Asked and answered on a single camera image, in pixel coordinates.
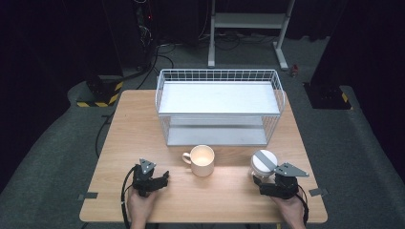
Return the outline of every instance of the yellow black caution tape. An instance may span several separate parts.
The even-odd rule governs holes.
[[[348,96],[347,96],[346,94],[342,93],[342,98],[343,98],[343,101],[344,101],[346,104],[350,105],[349,98],[348,98]]]
[[[77,100],[76,104],[78,107],[109,107],[113,106],[114,103],[118,99],[119,91],[122,88],[123,82],[119,82],[116,84],[114,89],[111,92],[111,96],[108,99],[105,99],[104,101],[91,101],[82,99],[81,101]]]

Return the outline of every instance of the white ceramic mug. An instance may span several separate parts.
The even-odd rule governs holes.
[[[214,172],[214,158],[214,151],[207,145],[198,145],[190,153],[182,154],[182,160],[190,164],[191,171],[199,177],[206,177]]]

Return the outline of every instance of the wire mesh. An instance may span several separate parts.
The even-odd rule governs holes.
[[[160,109],[160,101],[162,97],[162,93],[164,91],[164,85],[165,83],[168,82],[185,82],[185,83],[190,83],[195,81],[197,82],[266,82],[271,85],[273,92],[274,92],[274,97],[277,101],[277,107],[279,109],[279,114],[276,115],[265,115],[262,114],[261,116],[261,122],[262,122],[262,129],[263,129],[263,135],[264,138],[266,139],[266,142],[264,144],[267,144],[271,138],[271,136],[274,133],[275,127],[278,123],[278,120],[280,118],[280,115],[282,114],[284,107],[285,107],[285,95],[284,91],[282,88],[282,85],[280,83],[280,79],[278,77],[278,74],[274,70],[162,70],[160,71],[160,77],[158,81],[158,87],[157,87],[157,93],[156,93],[156,107],[157,111],[159,113]],[[221,118],[224,120],[224,114],[218,114],[217,115],[218,119],[220,120]],[[232,128],[238,127],[238,128],[243,128],[244,125],[246,125],[246,129],[251,129],[252,125],[251,124],[245,124],[249,123],[249,119],[253,120],[256,117],[253,116],[245,116],[245,117],[240,117],[240,116],[232,116],[230,115],[228,117],[229,122],[232,124]],[[161,127],[163,129],[163,134],[166,138],[166,142],[169,144],[169,138],[171,135],[170,129],[173,128],[173,123],[178,122],[179,120],[182,120],[182,127],[184,126],[189,126],[190,128],[193,127],[199,127],[204,126],[204,128],[211,128],[211,127],[226,127],[227,122],[226,121],[218,121],[215,120],[215,114],[211,115],[206,115],[202,116],[201,114],[178,114],[174,116],[167,116],[167,115],[160,115],[160,123]]]

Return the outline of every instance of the black cable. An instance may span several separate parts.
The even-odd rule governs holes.
[[[275,38],[277,38],[277,36],[272,36],[270,39],[266,40],[267,38],[269,38],[271,36],[264,36],[263,38],[257,40],[257,41],[244,41],[244,37],[242,37],[242,44],[264,44],[264,43],[268,43],[273,41]]]
[[[154,68],[154,71],[155,71],[156,74],[160,74],[159,70],[157,68]]]
[[[110,118],[114,115],[116,111],[113,111],[110,115],[103,115],[102,117],[105,117],[104,123],[101,125],[100,129],[98,130],[97,137],[96,137],[96,143],[95,143],[95,150],[96,150],[96,156],[97,158],[100,157],[100,154],[98,153],[98,139],[101,135],[101,131],[104,128],[105,125],[110,125],[111,122],[109,123]]]
[[[241,37],[235,33],[235,34],[226,34],[223,36],[220,36],[220,40],[224,42],[234,42],[234,41],[239,41],[241,40]]]
[[[87,225],[89,225],[89,223],[88,223],[88,222],[85,222],[85,223],[83,224],[83,226],[81,226],[81,229],[86,228],[86,227],[87,227]]]
[[[171,49],[171,50],[169,50],[169,51],[166,51],[166,52],[159,52],[159,54],[167,54],[167,53],[170,53],[170,52],[174,51],[174,50],[176,49],[176,47],[177,47],[176,44],[167,44],[167,45],[159,45],[159,48],[165,47],[165,46],[173,46],[173,49]]]
[[[206,42],[204,40],[201,40],[201,42],[199,42],[199,44],[197,45],[196,49],[197,50],[202,50],[202,49],[205,49],[205,48],[208,48],[208,47],[209,47],[209,41]]]
[[[126,182],[128,181],[128,177],[134,172],[135,167],[133,167],[127,174],[127,176],[124,179],[124,182],[122,183],[122,189],[121,189],[121,210],[122,210],[122,217],[124,218],[124,223],[126,228],[130,228],[131,226],[129,225],[128,221],[128,216],[126,214],[126,206],[125,206],[125,193],[128,190],[128,188],[125,189]]]
[[[298,197],[298,199],[300,199],[301,202],[303,203],[303,206],[304,206],[303,221],[304,221],[304,225],[307,225],[307,221],[308,221],[308,218],[309,218],[309,208],[308,208],[307,194],[305,193],[304,189],[300,185],[298,185],[298,187],[300,187],[300,189],[303,191],[305,201],[298,194],[295,194],[295,196]]]
[[[175,68],[175,64],[173,63],[173,60],[172,59],[170,59],[169,57],[167,57],[167,56],[165,56],[165,55],[158,55],[158,57],[163,57],[163,58],[166,58],[167,60],[169,60],[170,61],[170,63],[172,64],[172,69],[174,69]]]
[[[203,32],[205,31],[206,24],[208,22],[208,15],[209,15],[209,1],[206,1],[206,14],[205,14],[205,20],[203,22],[203,27],[202,27],[202,32],[200,32],[199,38],[202,37]]]
[[[143,83],[146,81],[146,78],[148,78],[149,74],[154,70],[157,60],[158,57],[156,56],[152,68],[149,70],[148,74],[143,78],[142,82],[140,82],[140,84],[137,86],[136,90],[138,90],[143,85]]]
[[[222,50],[222,51],[231,51],[231,50],[236,49],[236,48],[241,44],[241,39],[240,39],[238,36],[236,36],[236,35],[233,36],[233,37],[235,37],[235,39],[233,39],[233,40],[221,39],[221,41],[224,41],[224,42],[235,42],[235,41],[237,41],[236,45],[234,45],[233,47],[231,47],[231,48],[222,48],[221,46],[218,45],[219,42],[215,42],[215,47],[216,47],[217,49],[219,49],[219,50]]]
[[[123,77],[120,77],[118,79],[104,79],[103,82],[105,82],[105,83],[120,83],[120,82],[129,80],[129,79],[137,78],[139,76],[144,75],[149,70],[149,67],[150,66],[146,66],[140,72],[132,73],[130,75],[123,76]]]

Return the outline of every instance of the black cord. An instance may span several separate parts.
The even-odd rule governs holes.
[[[176,44],[167,44],[167,45],[159,45],[159,48],[161,48],[161,47],[166,47],[166,46],[173,46],[173,49],[171,49],[171,50],[169,50],[169,51],[166,51],[166,52],[159,52],[159,54],[167,54],[167,53],[170,53],[170,52],[174,51],[174,50],[176,49],[176,47],[177,47]]]
[[[304,206],[303,221],[304,221],[304,225],[307,225],[307,221],[308,221],[308,218],[309,218],[309,208],[308,208],[307,194],[305,193],[304,189],[300,185],[298,185],[298,187],[300,187],[300,189],[303,191],[305,201],[298,194],[295,194],[295,196],[298,197],[298,199],[300,199],[301,202],[303,203],[303,206]]]
[[[133,167],[127,174],[127,176],[124,179],[124,182],[122,183],[122,189],[121,189],[121,210],[122,210],[122,217],[124,218],[124,223],[126,228],[130,228],[130,224],[128,221],[128,216],[126,214],[126,206],[125,206],[125,193],[130,188],[131,186],[125,188],[126,182],[128,181],[128,177],[134,172],[135,168]]]
[[[136,90],[138,90],[138,89],[143,85],[143,83],[145,82],[146,78],[148,78],[149,74],[155,69],[156,62],[158,61],[159,48],[160,48],[160,47],[157,47],[157,48],[156,48],[155,61],[153,62],[153,65],[150,67],[150,70],[149,70],[148,74],[143,78],[142,82],[140,82],[140,84],[137,86]]]
[[[160,74],[157,68],[154,68],[156,74]]]
[[[130,75],[124,76],[124,77],[120,77],[118,79],[105,79],[103,80],[105,83],[120,83],[129,79],[133,79],[133,78],[137,78],[141,75],[144,75],[148,70],[149,70],[150,66],[147,66],[145,68],[142,68],[140,72],[137,73],[132,73]]]
[[[264,43],[268,43],[273,41],[275,38],[277,38],[277,36],[272,36],[270,39],[266,40],[267,38],[269,38],[271,36],[264,36],[263,38],[261,38],[260,40],[257,41],[244,41],[244,37],[242,37],[242,44],[264,44]]]
[[[224,42],[237,42],[236,45],[230,47],[230,48],[222,48],[221,46],[218,45],[219,42],[215,42],[215,47],[219,50],[222,51],[231,51],[236,49],[240,44],[241,44],[241,39],[239,38],[239,36],[234,35],[234,36],[226,36],[225,38],[221,39],[221,41]]]
[[[109,122],[109,121],[110,121],[110,118],[114,115],[115,112],[116,111],[113,111],[113,113],[110,114],[110,115],[103,115],[102,116],[102,117],[105,117],[105,120],[104,120],[104,123],[101,125],[100,129],[98,130],[97,137],[96,137],[96,143],[95,143],[95,150],[96,150],[97,158],[100,157],[100,154],[98,152],[98,139],[99,139],[99,137],[101,135],[101,131],[104,128],[105,125],[110,125],[111,124],[111,122]]]
[[[83,226],[81,226],[81,229],[86,228],[86,227],[87,227],[87,225],[89,225],[89,223],[88,223],[88,222],[85,222],[85,223],[83,224]]]
[[[158,55],[158,57],[163,57],[163,58],[166,58],[167,60],[169,60],[170,61],[170,63],[172,64],[172,69],[174,69],[175,68],[175,64],[173,63],[173,60],[172,59],[170,59],[169,57],[167,57],[167,56],[165,56],[165,55]]]
[[[205,20],[203,22],[203,27],[202,27],[202,32],[200,32],[199,38],[202,37],[203,32],[205,31],[206,24],[208,22],[208,16],[209,15],[209,1],[206,1],[206,14],[205,14]]]

